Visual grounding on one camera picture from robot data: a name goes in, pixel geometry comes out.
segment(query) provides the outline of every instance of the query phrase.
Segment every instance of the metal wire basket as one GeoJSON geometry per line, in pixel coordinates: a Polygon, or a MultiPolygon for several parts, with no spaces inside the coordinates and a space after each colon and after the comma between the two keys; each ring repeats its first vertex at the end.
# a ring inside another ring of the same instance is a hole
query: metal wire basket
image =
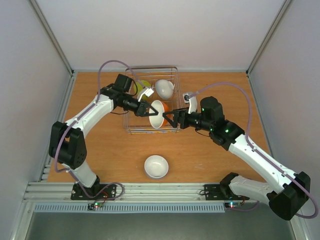
{"type": "MultiPolygon", "coordinates": [[[[154,90],[154,93],[146,99],[148,103],[151,104],[155,100],[160,100],[167,104],[170,110],[182,108],[182,95],[180,90],[178,69],[175,66],[136,67],[133,68],[133,70],[140,80],[145,80],[150,83],[154,90]],[[168,80],[174,85],[173,95],[168,100],[161,99],[155,89],[156,82],[162,79],[168,80]]],[[[125,70],[125,74],[137,81],[129,69],[125,70]]],[[[135,93],[135,88],[133,85],[131,86],[129,93],[135,93]]],[[[169,123],[159,129],[155,129],[151,126],[148,117],[137,117],[131,111],[123,115],[123,128],[130,134],[170,133],[178,132],[180,130],[180,128],[172,127],[169,123]]]]}

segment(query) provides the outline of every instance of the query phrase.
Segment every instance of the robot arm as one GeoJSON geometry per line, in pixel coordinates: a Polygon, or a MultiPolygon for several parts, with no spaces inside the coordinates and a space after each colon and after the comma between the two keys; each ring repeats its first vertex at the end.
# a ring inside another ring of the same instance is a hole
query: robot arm
{"type": "Polygon", "coordinates": [[[252,148],[247,142],[245,131],[234,122],[225,119],[222,105],[216,98],[211,96],[202,99],[201,112],[198,113],[196,112],[197,101],[193,99],[195,97],[188,99],[185,94],[183,98],[190,104],[189,108],[164,112],[163,117],[174,128],[180,124],[181,129],[194,127],[196,130],[208,131],[209,137],[215,144],[244,160],[266,181],[246,179],[232,172],[220,182],[220,190],[226,199],[233,196],[246,196],[268,204],[279,217],[290,220],[309,197],[287,176],[301,184],[308,192],[310,177],[304,172],[296,174],[280,164],[248,138],[252,148]]]}
{"type": "Polygon", "coordinates": [[[73,176],[86,188],[86,191],[95,195],[99,190],[100,180],[89,167],[86,157],[87,149],[85,138],[89,131],[107,114],[116,107],[121,107],[125,111],[132,111],[138,117],[157,115],[158,112],[146,101],[141,100],[142,94],[150,96],[153,93],[151,88],[143,89],[139,94],[139,99],[127,94],[130,89],[132,78],[119,74],[115,83],[103,87],[99,97],[65,123],[57,121],[51,129],[49,155],[55,157],[58,145],[62,142],[58,153],[57,161],[70,170],[73,176]],[[152,108],[154,113],[148,113],[147,109],[152,108]],[[62,136],[67,128],[66,138],[62,136]]]}

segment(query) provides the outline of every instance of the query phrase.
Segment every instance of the orange wooden surface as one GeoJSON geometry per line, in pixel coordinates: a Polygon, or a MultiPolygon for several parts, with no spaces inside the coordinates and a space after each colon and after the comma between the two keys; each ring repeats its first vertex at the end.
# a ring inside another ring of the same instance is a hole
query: orange wooden surface
{"type": "MultiPolygon", "coordinates": [[[[113,83],[116,72],[101,74],[101,86],[113,83]]],[[[241,86],[250,96],[253,119],[250,137],[267,150],[256,105],[245,73],[239,72],[181,72],[181,92],[197,91],[217,82],[231,82],[241,86]]],[[[97,73],[80,72],[65,119],[70,119],[87,106],[97,92],[97,73]]],[[[231,86],[217,86],[197,96],[198,103],[207,96],[214,96],[223,106],[225,118],[246,129],[248,106],[243,94],[231,86]]],[[[178,133],[129,134],[122,126],[122,115],[106,115],[87,135],[87,162],[101,182],[122,183],[209,183],[219,182],[230,172],[246,178],[262,180],[243,160],[217,146],[208,137],[187,128],[178,133]],[[144,173],[144,162],[151,155],[163,156],[169,164],[168,174],[153,180],[144,173]]],[[[56,173],[52,167],[49,182],[73,182],[68,173],[56,173]]]]}

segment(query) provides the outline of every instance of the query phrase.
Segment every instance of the green bowl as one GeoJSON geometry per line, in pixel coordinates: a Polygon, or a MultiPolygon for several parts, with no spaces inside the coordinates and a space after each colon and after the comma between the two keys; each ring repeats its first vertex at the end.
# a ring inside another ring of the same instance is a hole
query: green bowl
{"type": "MultiPolygon", "coordinates": [[[[142,84],[143,84],[145,87],[151,87],[151,84],[150,84],[148,81],[146,81],[146,80],[141,80],[141,82],[142,82],[142,84]]],[[[134,92],[134,93],[136,93],[136,91],[137,91],[136,86],[138,87],[138,92],[137,92],[136,95],[138,95],[138,94],[142,91],[142,89],[144,89],[144,88],[141,86],[141,84],[140,84],[138,81],[136,81],[136,85],[133,85],[133,92],[134,92]]],[[[147,100],[148,97],[147,97],[146,95],[143,95],[142,99],[143,99],[143,100],[147,100]]]]}

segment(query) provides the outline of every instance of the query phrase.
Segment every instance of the white wall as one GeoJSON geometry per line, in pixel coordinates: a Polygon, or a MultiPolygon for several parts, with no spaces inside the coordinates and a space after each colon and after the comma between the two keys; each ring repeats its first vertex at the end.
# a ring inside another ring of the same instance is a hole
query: white wall
{"type": "MultiPolygon", "coordinates": [[[[320,199],[320,1],[295,0],[252,73],[274,156],[311,177],[320,199]]],[[[302,208],[314,212],[311,201],[302,208]]],[[[306,221],[312,239],[320,216],[306,221]]]]}
{"type": "Polygon", "coordinates": [[[74,69],[244,71],[284,0],[37,1],[74,69]]]}
{"type": "Polygon", "coordinates": [[[27,0],[0,7],[0,239],[39,177],[68,73],[27,0]]]}

